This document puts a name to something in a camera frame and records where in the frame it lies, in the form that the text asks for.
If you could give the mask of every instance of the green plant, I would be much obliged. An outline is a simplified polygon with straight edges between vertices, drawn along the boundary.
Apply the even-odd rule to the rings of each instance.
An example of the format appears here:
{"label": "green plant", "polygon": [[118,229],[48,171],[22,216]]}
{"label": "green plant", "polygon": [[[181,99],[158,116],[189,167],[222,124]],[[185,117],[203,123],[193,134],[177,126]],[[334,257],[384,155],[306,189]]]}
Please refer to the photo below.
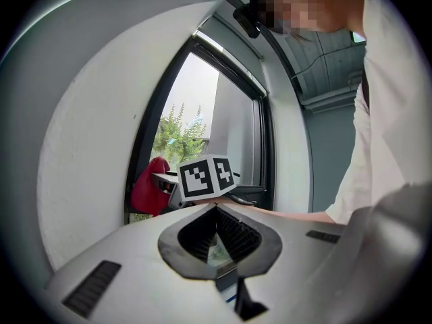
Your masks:
{"label": "green plant", "polygon": [[165,157],[172,169],[175,169],[177,163],[193,159],[199,154],[204,144],[202,137],[207,128],[203,125],[201,106],[198,107],[195,118],[184,128],[184,103],[178,115],[175,112],[176,106],[172,105],[169,115],[161,117],[152,149],[152,158],[157,155]]}

